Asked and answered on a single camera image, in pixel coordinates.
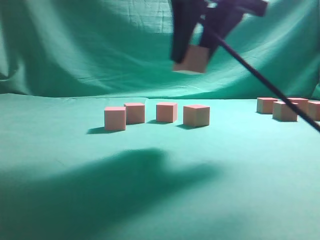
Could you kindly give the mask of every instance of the wooden block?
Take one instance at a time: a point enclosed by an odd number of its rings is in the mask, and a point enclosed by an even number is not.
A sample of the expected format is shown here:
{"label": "wooden block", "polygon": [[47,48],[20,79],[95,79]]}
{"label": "wooden block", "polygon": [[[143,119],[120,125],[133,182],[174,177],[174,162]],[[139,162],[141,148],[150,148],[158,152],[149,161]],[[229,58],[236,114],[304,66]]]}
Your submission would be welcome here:
{"label": "wooden block", "polygon": [[143,124],[146,121],[146,107],[143,103],[129,102],[124,104],[126,108],[127,124]]}
{"label": "wooden block", "polygon": [[104,129],[107,131],[126,130],[126,107],[107,106],[104,109]]}
{"label": "wooden block", "polygon": [[183,106],[183,124],[192,127],[208,126],[210,107],[198,104]]}
{"label": "wooden block", "polygon": [[173,65],[173,71],[183,74],[205,73],[209,51],[209,48],[190,44],[183,61]]}
{"label": "wooden block", "polygon": [[156,121],[173,123],[178,119],[178,104],[175,102],[159,102],[156,105]]}
{"label": "wooden block", "polygon": [[274,102],[278,99],[273,97],[258,97],[256,101],[256,111],[260,114],[272,114]]}
{"label": "wooden block", "polygon": [[298,104],[298,107],[305,113],[308,112],[308,101],[309,101],[308,99],[300,98],[300,97],[288,97],[288,99],[292,103]]}
{"label": "wooden block", "polygon": [[308,115],[314,121],[320,121],[320,101],[308,102]]}
{"label": "wooden block", "polygon": [[275,101],[273,103],[272,118],[282,122],[296,122],[298,115],[288,107],[283,101]]}

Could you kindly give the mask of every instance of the green backdrop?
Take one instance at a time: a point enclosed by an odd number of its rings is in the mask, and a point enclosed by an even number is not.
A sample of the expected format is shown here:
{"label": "green backdrop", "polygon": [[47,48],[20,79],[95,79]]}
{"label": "green backdrop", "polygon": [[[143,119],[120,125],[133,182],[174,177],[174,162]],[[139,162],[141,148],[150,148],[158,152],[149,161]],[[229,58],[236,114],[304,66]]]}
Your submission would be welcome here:
{"label": "green backdrop", "polygon": [[[227,42],[286,95],[320,98],[319,30],[318,0],[270,0],[265,17],[247,16]],[[172,72],[168,0],[1,0],[0,33],[0,93],[271,96],[223,49],[207,74]]]}

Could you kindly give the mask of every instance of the black cable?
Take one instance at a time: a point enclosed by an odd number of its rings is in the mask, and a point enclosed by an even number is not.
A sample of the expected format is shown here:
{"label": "black cable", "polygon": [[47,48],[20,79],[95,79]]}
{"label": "black cable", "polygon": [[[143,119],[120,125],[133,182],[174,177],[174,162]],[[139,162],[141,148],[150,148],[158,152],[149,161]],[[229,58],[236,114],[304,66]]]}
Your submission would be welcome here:
{"label": "black cable", "polygon": [[220,46],[222,46],[230,55],[232,55],[238,62],[240,62],[249,72],[251,72],[258,80],[260,80],[268,89],[270,89],[275,95],[277,95],[282,101],[284,101],[288,107],[294,111],[297,115],[303,118],[307,123],[314,127],[320,133],[320,125],[312,120],[304,111],[293,104],[279,89],[277,89],[271,82],[269,82],[263,75],[261,75],[256,69],[254,69],[249,63],[247,63],[238,53],[236,53],[218,34],[214,31],[210,31],[212,37],[218,40]]}

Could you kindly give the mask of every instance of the pink cube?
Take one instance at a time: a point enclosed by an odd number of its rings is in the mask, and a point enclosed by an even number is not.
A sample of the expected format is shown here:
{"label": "pink cube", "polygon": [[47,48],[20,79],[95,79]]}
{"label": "pink cube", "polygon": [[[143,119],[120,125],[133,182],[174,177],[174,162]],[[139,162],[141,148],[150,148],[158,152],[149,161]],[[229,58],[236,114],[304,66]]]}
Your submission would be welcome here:
{"label": "pink cube", "polygon": [[126,123],[127,124],[143,124],[145,118],[145,105],[139,102],[130,102],[124,104],[126,108]]}
{"label": "pink cube", "polygon": [[189,45],[185,58],[181,63],[173,65],[173,71],[184,74],[203,74],[206,72],[209,48]]}
{"label": "pink cube", "polygon": [[274,102],[278,99],[273,97],[258,97],[256,102],[256,111],[260,114],[272,114]]}
{"label": "pink cube", "polygon": [[308,115],[314,121],[320,121],[320,101],[308,102]]}
{"label": "pink cube", "polygon": [[126,130],[126,107],[107,106],[104,109],[104,129],[107,131]]}
{"label": "pink cube", "polygon": [[178,104],[175,102],[159,102],[156,105],[156,121],[173,123],[178,119]]}
{"label": "pink cube", "polygon": [[198,104],[183,106],[183,124],[192,127],[208,126],[210,107]]}
{"label": "pink cube", "polygon": [[298,115],[288,107],[283,101],[275,101],[273,103],[272,118],[282,122],[296,122]]}
{"label": "pink cube", "polygon": [[300,97],[288,97],[292,103],[298,104],[298,107],[305,113],[308,111],[308,99]]}

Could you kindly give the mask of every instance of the green cloth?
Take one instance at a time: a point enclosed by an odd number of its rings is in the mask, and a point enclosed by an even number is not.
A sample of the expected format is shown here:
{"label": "green cloth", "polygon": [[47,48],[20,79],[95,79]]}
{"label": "green cloth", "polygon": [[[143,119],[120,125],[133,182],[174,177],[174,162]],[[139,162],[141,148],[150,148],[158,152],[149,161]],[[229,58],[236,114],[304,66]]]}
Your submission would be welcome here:
{"label": "green cloth", "polygon": [[[156,103],[178,103],[157,124]],[[104,107],[146,105],[105,132]],[[184,105],[210,125],[182,125]],[[320,135],[256,100],[0,94],[1,240],[319,240]]]}
{"label": "green cloth", "polygon": [[[286,95],[320,99],[319,22],[318,0],[270,0],[265,17],[247,16],[227,42]],[[1,0],[0,93],[272,96],[221,48],[207,74],[172,72],[171,37],[168,0]]]}

